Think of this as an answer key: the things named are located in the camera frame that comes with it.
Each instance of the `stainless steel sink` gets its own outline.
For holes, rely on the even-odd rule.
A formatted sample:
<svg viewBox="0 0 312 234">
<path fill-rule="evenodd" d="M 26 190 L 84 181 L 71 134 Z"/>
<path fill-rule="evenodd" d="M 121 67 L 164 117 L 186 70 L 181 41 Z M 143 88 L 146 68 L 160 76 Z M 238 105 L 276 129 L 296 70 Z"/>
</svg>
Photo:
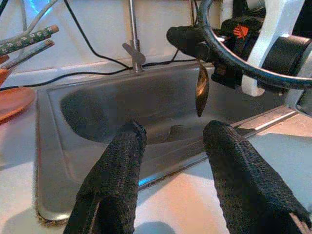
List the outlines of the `stainless steel sink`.
<svg viewBox="0 0 312 234">
<path fill-rule="evenodd" d="M 206 64 L 209 74 L 213 67 Z M 39 91 L 39 214 L 70 215 L 76 193 L 92 166 L 127 120 L 147 130 L 141 188 L 203 159 L 204 126 L 212 119 L 234 123 L 281 105 L 270 93 L 257 98 L 211 81 L 209 100 L 196 116 L 196 64 L 61 85 Z"/>
</svg>

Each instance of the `kitchen counter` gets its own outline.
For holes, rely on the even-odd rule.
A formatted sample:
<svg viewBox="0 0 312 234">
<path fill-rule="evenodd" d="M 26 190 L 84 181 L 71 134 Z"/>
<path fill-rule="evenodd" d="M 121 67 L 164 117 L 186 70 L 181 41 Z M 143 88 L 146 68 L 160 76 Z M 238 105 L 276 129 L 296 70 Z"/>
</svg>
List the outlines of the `kitchen counter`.
<svg viewBox="0 0 312 234">
<path fill-rule="evenodd" d="M 250 138 L 298 200 L 312 205 L 312 118 L 292 117 Z M 0 233 L 60 234 L 35 212 L 36 105 L 0 125 Z M 208 161 L 139 193 L 136 234 L 227 234 Z"/>
</svg>

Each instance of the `patterned chopstick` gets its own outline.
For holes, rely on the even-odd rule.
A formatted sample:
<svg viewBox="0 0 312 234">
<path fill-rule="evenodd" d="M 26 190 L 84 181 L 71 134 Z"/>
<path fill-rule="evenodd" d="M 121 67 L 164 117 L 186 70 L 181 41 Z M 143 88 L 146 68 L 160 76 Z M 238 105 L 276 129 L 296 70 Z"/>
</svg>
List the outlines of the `patterned chopstick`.
<svg viewBox="0 0 312 234">
<path fill-rule="evenodd" d="M 7 69 L 10 70 L 18 65 L 20 65 L 22 62 L 25 62 L 26 60 L 32 58 L 33 56 L 39 54 L 40 52 L 50 48 L 51 46 L 54 45 L 54 42 L 52 40 L 46 40 L 41 42 L 38 46 L 36 46 L 35 48 L 24 52 L 24 54 L 22 54 L 20 57 L 6 63 L 5 65 L 3 65 L 1 67 L 1 69 Z"/>
<path fill-rule="evenodd" d="M 19 49 L 25 48 L 29 45 L 35 44 L 51 37 L 52 34 L 59 31 L 56 25 L 52 25 L 43 30 L 31 33 L 27 36 L 17 38 L 12 42 L 0 45 L 0 56 L 7 55 Z"/>
</svg>

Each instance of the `metal spoon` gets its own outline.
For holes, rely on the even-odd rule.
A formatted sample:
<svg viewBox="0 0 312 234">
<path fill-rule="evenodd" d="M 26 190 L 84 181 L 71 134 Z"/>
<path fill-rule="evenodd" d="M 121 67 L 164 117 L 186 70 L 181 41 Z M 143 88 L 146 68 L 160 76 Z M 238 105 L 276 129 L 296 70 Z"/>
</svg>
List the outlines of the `metal spoon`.
<svg viewBox="0 0 312 234">
<path fill-rule="evenodd" d="M 198 117 L 201 117 L 205 109 L 209 94 L 209 77 L 206 68 L 201 61 L 197 59 L 199 65 L 199 74 L 196 87 L 196 110 Z"/>
</svg>

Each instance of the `backsplash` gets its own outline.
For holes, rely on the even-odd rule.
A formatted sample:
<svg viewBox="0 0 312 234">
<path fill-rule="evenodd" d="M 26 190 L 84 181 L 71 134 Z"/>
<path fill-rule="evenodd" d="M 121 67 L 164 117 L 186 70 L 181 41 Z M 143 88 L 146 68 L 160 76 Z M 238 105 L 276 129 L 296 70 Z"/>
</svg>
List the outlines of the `backsplash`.
<svg viewBox="0 0 312 234">
<path fill-rule="evenodd" d="M 28 25 L 48 1 L 24 0 Z M 122 48 L 122 44 L 131 39 L 128 1 L 71 0 L 69 3 L 94 49 L 131 65 L 130 56 Z M 190 24 L 187 1 L 136 0 L 135 4 L 141 51 L 147 62 L 169 59 L 175 48 L 167 42 L 165 35 L 171 26 Z M 220 24 L 220 6 L 220 2 L 215 2 L 210 12 L 215 27 Z M 59 32 L 51 38 L 55 46 L 21 64 L 4 86 L 43 82 L 65 71 L 109 72 L 122 68 L 91 53 L 62 0 L 46 13 L 33 31 L 53 24 L 59 26 Z M 0 39 L 22 32 L 20 0 L 9 1 L 0 25 Z M 10 57 L 13 59 L 17 55 L 18 52 L 14 52 Z M 187 56 L 179 53 L 178 58 Z"/>
</svg>

